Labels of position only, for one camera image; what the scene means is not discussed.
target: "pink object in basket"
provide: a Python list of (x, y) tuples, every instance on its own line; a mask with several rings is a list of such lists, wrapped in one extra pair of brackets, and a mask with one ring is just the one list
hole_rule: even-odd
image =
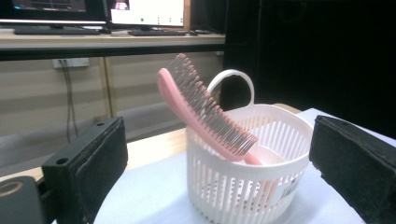
[(184, 54), (177, 55), (167, 68), (159, 71), (158, 87), (178, 117), (221, 156), (229, 161), (245, 160), (250, 164), (261, 164), (248, 153), (257, 142), (257, 137), (221, 110)]

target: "screen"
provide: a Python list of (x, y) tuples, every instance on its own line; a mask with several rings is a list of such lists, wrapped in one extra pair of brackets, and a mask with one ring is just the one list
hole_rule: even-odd
[(85, 12), (81, 0), (12, 0), (15, 9)]
[(105, 0), (0, 0), (6, 25), (105, 25)]
[(109, 0), (112, 24), (183, 26), (184, 0)]

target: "electrical cable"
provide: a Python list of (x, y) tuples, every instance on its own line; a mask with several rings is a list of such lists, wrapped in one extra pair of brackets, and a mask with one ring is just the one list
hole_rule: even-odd
[(59, 60), (59, 63), (61, 64), (63, 73), (64, 73), (64, 81), (66, 83), (66, 91), (67, 91), (67, 127), (66, 127), (66, 136), (67, 136), (67, 142), (70, 143), (71, 138), (70, 138), (70, 119), (73, 121), (73, 126), (75, 130), (75, 135), (78, 136), (78, 128), (76, 124), (76, 112), (74, 108), (74, 100), (73, 100), (73, 87), (72, 87), (72, 81), (70, 78), (70, 73), (68, 69), (68, 64), (67, 60)]

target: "keyboard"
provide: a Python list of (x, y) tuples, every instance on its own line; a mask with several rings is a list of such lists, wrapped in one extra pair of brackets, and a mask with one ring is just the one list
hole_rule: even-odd
[(40, 29), (40, 28), (15, 28), (15, 35), (99, 35), (97, 30), (86, 29)]
[(129, 31), (129, 35), (134, 36), (183, 36), (185, 32), (180, 31)]

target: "basket handle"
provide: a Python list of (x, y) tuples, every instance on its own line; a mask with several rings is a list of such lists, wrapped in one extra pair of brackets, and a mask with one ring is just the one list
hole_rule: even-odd
[(254, 86), (253, 86), (253, 82), (251, 81), (250, 77), (248, 75), (246, 75), (245, 73), (238, 71), (238, 70), (234, 70), (234, 69), (228, 69), (228, 70), (224, 70), (220, 73), (218, 73), (213, 80), (209, 83), (209, 86), (207, 87), (207, 91), (209, 93), (211, 93), (215, 87), (226, 77), (230, 77), (230, 76), (239, 76), (241, 78), (243, 78), (246, 83), (248, 84), (249, 88), (250, 88), (250, 102), (248, 103), (249, 105), (253, 105), (254, 104)]

